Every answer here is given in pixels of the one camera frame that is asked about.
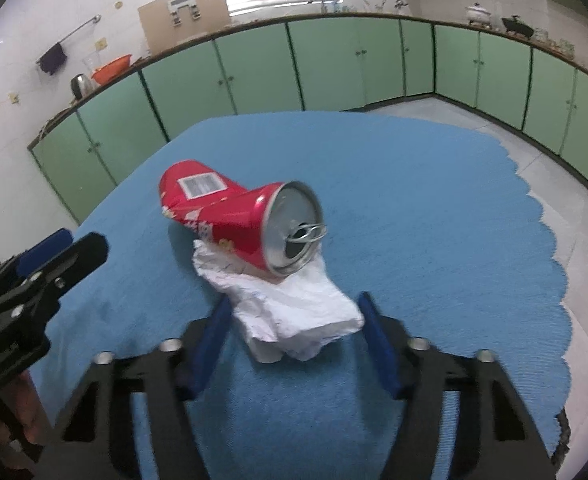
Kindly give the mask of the person's left hand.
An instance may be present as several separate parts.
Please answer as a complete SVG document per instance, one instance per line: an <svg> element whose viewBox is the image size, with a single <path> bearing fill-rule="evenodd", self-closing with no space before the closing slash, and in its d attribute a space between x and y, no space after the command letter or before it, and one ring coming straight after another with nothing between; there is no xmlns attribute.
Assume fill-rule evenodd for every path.
<svg viewBox="0 0 588 480"><path fill-rule="evenodd" d="M0 389L0 479L32 479L51 424L29 371Z"/></svg>

